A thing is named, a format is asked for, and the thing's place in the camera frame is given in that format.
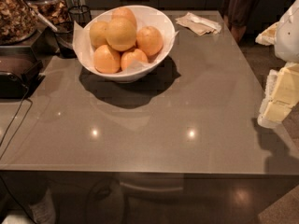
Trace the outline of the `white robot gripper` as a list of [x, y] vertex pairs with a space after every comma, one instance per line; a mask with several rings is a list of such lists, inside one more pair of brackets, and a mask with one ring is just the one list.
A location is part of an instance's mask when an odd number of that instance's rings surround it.
[[295, 0], [275, 22], [257, 35], [255, 42], [275, 47], [275, 54], [287, 62], [267, 76], [258, 124], [275, 129], [299, 103], [299, 0]]

